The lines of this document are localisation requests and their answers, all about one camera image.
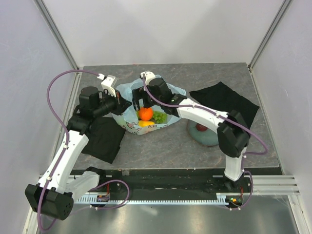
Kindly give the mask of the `light blue plastic bag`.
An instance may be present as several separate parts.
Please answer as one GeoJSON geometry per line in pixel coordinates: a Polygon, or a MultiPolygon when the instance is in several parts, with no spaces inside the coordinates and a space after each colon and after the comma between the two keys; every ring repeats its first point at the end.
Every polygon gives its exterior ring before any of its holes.
{"type": "MultiPolygon", "coordinates": [[[[141,79],[136,79],[131,83],[125,83],[125,84],[120,84],[117,86],[117,89],[120,91],[121,96],[128,100],[132,100],[132,90],[142,87],[143,86],[143,81],[141,79]]],[[[153,112],[154,111],[159,111],[159,112],[164,112],[161,107],[159,106],[153,106],[152,107],[153,112]]],[[[174,124],[180,120],[179,117],[175,117],[173,115],[167,114],[167,123],[166,124],[154,124],[150,125],[147,127],[140,127],[138,125],[138,121],[140,118],[138,117],[137,111],[134,109],[133,106],[130,106],[122,115],[117,116],[113,114],[113,119],[116,121],[116,123],[127,130],[129,133],[135,134],[135,135],[143,135],[147,134],[149,132],[159,130],[161,128],[165,128],[171,124],[174,124]]]]}

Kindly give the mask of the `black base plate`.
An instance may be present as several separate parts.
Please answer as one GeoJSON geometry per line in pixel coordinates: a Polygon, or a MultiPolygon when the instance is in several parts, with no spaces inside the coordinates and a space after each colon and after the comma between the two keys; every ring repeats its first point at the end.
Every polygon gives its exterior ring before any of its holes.
{"type": "Polygon", "coordinates": [[[223,169],[98,169],[87,171],[100,175],[100,183],[113,180],[99,191],[109,191],[113,198],[127,194],[131,200],[208,198],[217,193],[246,194],[251,190],[249,177],[233,182],[223,169]]]}

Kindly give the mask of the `black cloth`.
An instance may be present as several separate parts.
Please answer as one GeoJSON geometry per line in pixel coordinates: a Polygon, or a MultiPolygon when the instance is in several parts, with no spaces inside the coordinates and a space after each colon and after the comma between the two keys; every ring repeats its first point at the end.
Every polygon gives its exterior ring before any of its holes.
{"type": "Polygon", "coordinates": [[[82,153],[112,164],[120,150],[124,134],[125,129],[112,117],[97,118],[86,133],[89,141],[82,153]]]}
{"type": "Polygon", "coordinates": [[[201,105],[214,110],[228,113],[233,110],[240,112],[248,128],[251,127],[259,109],[259,106],[238,94],[223,82],[204,89],[191,91],[190,96],[201,105]]]}

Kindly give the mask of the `yellow mango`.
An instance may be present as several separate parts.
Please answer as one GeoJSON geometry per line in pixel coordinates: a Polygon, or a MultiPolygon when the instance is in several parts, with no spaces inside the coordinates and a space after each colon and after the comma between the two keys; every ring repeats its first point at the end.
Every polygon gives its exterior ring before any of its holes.
{"type": "Polygon", "coordinates": [[[138,121],[138,125],[140,127],[147,127],[147,126],[150,126],[150,125],[154,125],[155,123],[153,121],[145,121],[145,120],[139,120],[138,121]]]}

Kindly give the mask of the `left black cloth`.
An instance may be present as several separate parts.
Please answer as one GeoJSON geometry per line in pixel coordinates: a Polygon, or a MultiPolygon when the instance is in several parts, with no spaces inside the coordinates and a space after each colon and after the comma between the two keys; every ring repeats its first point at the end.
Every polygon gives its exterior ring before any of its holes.
{"type": "Polygon", "coordinates": [[[97,118],[86,133],[89,141],[82,153],[112,164],[120,150],[124,134],[125,129],[112,117],[97,118]]]}

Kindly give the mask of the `aluminium corner post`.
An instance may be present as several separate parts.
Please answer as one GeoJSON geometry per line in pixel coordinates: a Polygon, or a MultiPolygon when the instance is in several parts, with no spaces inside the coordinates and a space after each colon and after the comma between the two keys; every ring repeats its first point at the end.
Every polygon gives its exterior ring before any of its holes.
{"type": "Polygon", "coordinates": [[[248,69],[252,72],[253,68],[255,67],[256,63],[258,62],[260,56],[262,55],[263,51],[265,50],[266,46],[268,45],[269,41],[271,40],[272,36],[274,35],[275,31],[277,30],[280,22],[282,21],[284,15],[286,14],[288,8],[292,4],[292,0],[283,0],[282,4],[280,5],[276,15],[274,16],[268,30],[266,31],[263,39],[261,40],[256,52],[254,53],[251,61],[248,64],[248,69]]]}
{"type": "Polygon", "coordinates": [[[58,29],[51,13],[49,12],[45,2],[43,0],[34,0],[37,8],[39,9],[41,15],[43,16],[44,20],[46,21],[50,31],[52,32],[54,38],[56,39],[58,45],[60,46],[62,52],[64,53],[65,57],[67,58],[68,62],[70,63],[71,67],[74,69],[78,69],[79,66],[75,61],[72,53],[70,52],[63,36],[61,35],[60,30],[58,29]]]}

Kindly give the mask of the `green grape bunch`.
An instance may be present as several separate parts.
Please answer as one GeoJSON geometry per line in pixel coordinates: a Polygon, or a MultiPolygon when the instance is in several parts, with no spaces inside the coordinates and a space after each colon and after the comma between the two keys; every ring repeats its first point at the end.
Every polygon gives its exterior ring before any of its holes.
{"type": "Polygon", "coordinates": [[[166,124],[167,123],[167,114],[165,112],[154,111],[152,120],[156,124],[166,124]]]}

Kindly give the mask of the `dark fruit plate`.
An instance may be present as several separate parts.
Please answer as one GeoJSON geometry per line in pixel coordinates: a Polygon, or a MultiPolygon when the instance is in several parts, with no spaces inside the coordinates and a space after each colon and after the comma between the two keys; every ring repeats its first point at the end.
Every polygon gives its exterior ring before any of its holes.
{"type": "Polygon", "coordinates": [[[197,123],[189,120],[187,123],[187,131],[190,137],[195,140],[197,143],[213,147],[218,145],[218,137],[217,134],[210,130],[209,128],[205,132],[200,132],[196,129],[197,123]]]}

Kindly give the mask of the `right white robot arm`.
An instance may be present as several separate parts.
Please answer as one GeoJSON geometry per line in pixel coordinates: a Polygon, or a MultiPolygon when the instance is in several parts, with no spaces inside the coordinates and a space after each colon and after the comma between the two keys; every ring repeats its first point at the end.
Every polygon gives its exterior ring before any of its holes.
{"type": "Polygon", "coordinates": [[[154,78],[148,84],[143,81],[141,87],[132,90],[132,95],[136,111],[157,105],[169,115],[191,120],[216,133],[219,148],[226,156],[223,186],[229,192],[241,186],[242,159],[250,134],[239,112],[220,112],[193,102],[185,95],[173,93],[162,78],[154,78]]]}

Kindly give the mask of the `right aluminium corner post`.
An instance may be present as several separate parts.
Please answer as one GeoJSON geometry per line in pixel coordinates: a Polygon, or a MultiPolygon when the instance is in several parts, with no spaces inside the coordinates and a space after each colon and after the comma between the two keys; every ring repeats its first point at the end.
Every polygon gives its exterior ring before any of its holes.
{"type": "Polygon", "coordinates": [[[282,21],[284,15],[286,14],[288,8],[292,4],[292,0],[283,0],[282,4],[280,5],[276,15],[274,16],[268,30],[266,31],[263,39],[261,40],[256,52],[254,53],[251,61],[248,64],[248,69],[252,72],[253,68],[255,67],[256,63],[258,62],[260,56],[262,55],[263,51],[265,50],[266,46],[268,45],[269,41],[271,40],[272,36],[274,35],[275,31],[277,30],[280,22],[282,21]]]}

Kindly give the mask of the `right black cloth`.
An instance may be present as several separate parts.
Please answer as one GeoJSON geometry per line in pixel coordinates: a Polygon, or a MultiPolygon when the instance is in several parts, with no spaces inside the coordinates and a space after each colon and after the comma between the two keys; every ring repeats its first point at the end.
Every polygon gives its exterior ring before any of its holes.
{"type": "Polygon", "coordinates": [[[228,113],[233,110],[240,112],[248,128],[251,127],[259,109],[259,106],[238,94],[223,82],[204,89],[191,91],[190,96],[201,105],[214,110],[228,113]]]}

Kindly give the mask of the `orange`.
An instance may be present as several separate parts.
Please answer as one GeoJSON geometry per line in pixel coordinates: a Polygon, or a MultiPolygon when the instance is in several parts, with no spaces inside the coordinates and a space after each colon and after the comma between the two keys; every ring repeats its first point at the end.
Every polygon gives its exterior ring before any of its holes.
{"type": "Polygon", "coordinates": [[[138,111],[138,116],[143,121],[150,121],[153,118],[154,112],[152,108],[141,108],[138,111]]]}

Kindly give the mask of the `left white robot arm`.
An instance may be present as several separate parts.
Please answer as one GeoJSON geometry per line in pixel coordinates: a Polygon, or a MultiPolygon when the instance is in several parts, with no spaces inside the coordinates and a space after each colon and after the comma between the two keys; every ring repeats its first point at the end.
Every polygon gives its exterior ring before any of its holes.
{"type": "Polygon", "coordinates": [[[52,163],[37,184],[28,184],[25,189],[26,198],[37,215],[65,220],[74,202],[85,193],[105,190],[107,180],[101,169],[90,167],[76,181],[68,182],[68,178],[78,156],[89,142],[87,135],[93,123],[109,113],[121,115],[129,106],[131,102],[116,89],[106,87],[99,91],[94,86],[82,89],[79,104],[68,120],[63,142],[52,163]]]}

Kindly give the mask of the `left aluminium corner post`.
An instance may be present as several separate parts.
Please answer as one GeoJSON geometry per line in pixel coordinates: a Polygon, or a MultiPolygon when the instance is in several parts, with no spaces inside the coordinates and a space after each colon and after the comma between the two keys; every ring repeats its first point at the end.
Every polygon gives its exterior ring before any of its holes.
{"type": "Polygon", "coordinates": [[[70,63],[71,67],[74,69],[78,69],[79,66],[75,61],[72,53],[70,52],[63,36],[61,35],[60,30],[58,29],[51,13],[49,12],[45,2],[43,0],[34,0],[37,8],[39,9],[41,15],[43,16],[44,20],[46,21],[50,31],[52,32],[54,38],[56,39],[58,45],[60,46],[62,52],[64,53],[65,57],[67,58],[68,62],[70,63]]]}

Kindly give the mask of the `dark purple plum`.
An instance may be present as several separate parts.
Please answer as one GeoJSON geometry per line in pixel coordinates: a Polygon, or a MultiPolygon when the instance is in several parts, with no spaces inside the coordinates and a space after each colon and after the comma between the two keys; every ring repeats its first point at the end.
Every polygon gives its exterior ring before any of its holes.
{"type": "Polygon", "coordinates": [[[196,129],[198,130],[198,131],[200,131],[200,132],[205,132],[208,128],[206,127],[206,126],[204,126],[204,125],[201,125],[201,124],[197,124],[196,126],[196,129]]]}

